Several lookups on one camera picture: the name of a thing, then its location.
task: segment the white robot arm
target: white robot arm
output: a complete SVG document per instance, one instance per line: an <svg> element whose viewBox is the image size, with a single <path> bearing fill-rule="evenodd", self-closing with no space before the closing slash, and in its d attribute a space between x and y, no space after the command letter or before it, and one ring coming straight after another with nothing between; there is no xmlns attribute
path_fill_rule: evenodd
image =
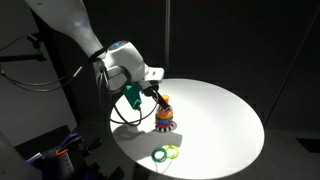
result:
<svg viewBox="0 0 320 180"><path fill-rule="evenodd" d="M73 38L88 57L103 47L92 31L82 0L25 0L51 28ZM116 42L98 56L107 70L125 68L133 85L143 90L161 83L163 68L148 67L137 49L126 41ZM128 81L123 74L110 77L110 90L117 92Z"/></svg>

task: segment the white round table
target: white round table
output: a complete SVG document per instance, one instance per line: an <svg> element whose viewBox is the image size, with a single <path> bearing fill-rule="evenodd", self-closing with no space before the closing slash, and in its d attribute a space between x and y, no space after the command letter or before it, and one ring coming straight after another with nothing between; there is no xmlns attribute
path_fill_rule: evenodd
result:
<svg viewBox="0 0 320 180"><path fill-rule="evenodd" d="M155 130L155 113L138 127L111 122L115 141L132 160L153 172L181 179L216 179L237 173L260 154L264 130L255 111L235 94L213 84L165 79L159 93L169 95L173 108L172 132ZM151 97L141 95L143 116L154 107ZM139 119L123 96L117 107L127 120ZM113 120L121 121L113 110ZM151 154L163 145L179 148L179 156L155 163Z"/></svg>

